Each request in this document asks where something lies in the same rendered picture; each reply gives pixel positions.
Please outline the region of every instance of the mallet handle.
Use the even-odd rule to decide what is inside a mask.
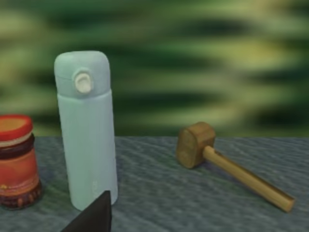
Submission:
[[[203,156],[206,160],[216,164],[226,172],[230,173],[241,183],[245,184],[283,211],[289,212],[292,209],[295,202],[293,197],[287,195],[280,189],[259,178],[254,173],[229,160],[219,152],[216,152],[211,146],[204,148]]]

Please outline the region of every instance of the mallet head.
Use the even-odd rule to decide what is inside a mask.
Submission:
[[[216,133],[205,123],[198,122],[180,131],[176,149],[178,162],[186,168],[194,168],[204,161],[203,149],[213,147]]]

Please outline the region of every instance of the water bottle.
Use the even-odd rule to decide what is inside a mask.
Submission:
[[[55,60],[62,139],[73,206],[86,209],[104,191],[118,198],[112,90],[107,57],[75,51]]]

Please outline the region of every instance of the green blurred background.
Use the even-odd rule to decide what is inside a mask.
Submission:
[[[57,55],[111,64],[116,135],[309,135],[309,5],[299,0],[2,0],[0,114],[61,133]]]

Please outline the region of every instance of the jar bottom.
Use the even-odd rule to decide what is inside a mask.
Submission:
[[[37,186],[31,191],[16,196],[0,196],[0,206],[9,210],[18,210],[35,204],[42,196],[42,184],[38,182]]]

